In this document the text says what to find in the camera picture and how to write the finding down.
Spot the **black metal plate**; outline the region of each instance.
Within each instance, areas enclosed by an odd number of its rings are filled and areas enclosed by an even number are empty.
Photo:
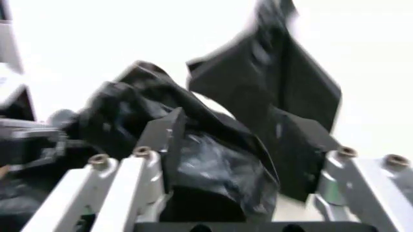
[[[138,223],[136,232],[377,232],[356,222]]]

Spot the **brass bolt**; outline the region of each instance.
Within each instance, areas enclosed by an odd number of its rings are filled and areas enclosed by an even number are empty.
[[[346,146],[341,146],[338,150],[338,154],[341,157],[347,158],[354,158],[357,156],[357,152],[354,149]]]
[[[386,164],[391,165],[391,166],[396,166],[396,167],[407,167],[410,164],[408,159],[406,159],[403,156],[399,156],[395,154],[387,155],[385,160],[386,160]]]
[[[148,146],[139,146],[133,150],[133,155],[135,157],[144,157],[148,158],[151,152],[151,148]]]
[[[109,156],[107,154],[97,154],[89,158],[88,163],[96,170],[102,171],[108,167]]]

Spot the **metal arm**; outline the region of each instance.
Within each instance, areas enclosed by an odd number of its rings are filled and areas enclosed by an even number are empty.
[[[118,161],[96,155],[82,169],[71,169],[25,225],[23,232],[73,231],[79,218],[99,212]]]
[[[91,231],[130,232],[136,222],[158,221],[165,197],[159,154],[137,147],[122,160]]]
[[[413,171],[408,161],[357,158],[349,148],[330,152],[315,205],[329,221],[348,221],[346,207],[383,232],[413,231]]]

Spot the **hole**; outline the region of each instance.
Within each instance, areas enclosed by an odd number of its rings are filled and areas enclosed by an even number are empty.
[[[387,162],[389,164],[395,164],[395,165],[401,165],[401,166],[407,166],[409,165],[409,160],[404,158],[403,156],[395,155],[395,154],[390,154],[387,156]]]
[[[90,157],[89,163],[103,163],[109,158],[107,154],[98,154]]]
[[[146,147],[140,147],[140,148],[138,148],[138,152],[139,152],[139,153],[146,152],[146,151],[147,151],[147,148],[146,148]]]
[[[208,227],[206,225],[199,224],[199,225],[194,226],[190,230],[190,232],[212,232],[212,230],[211,230],[210,227]]]
[[[301,226],[297,224],[288,224],[282,232],[306,232]]]
[[[343,152],[345,152],[345,153],[355,154],[354,149],[349,148],[349,147],[346,147],[346,146],[342,147],[341,150],[342,150]]]

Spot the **metal bracket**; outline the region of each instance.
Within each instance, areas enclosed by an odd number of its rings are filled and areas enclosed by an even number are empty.
[[[105,162],[101,171],[93,162],[69,170],[22,231],[73,231],[83,214],[98,213],[118,166],[116,159]]]

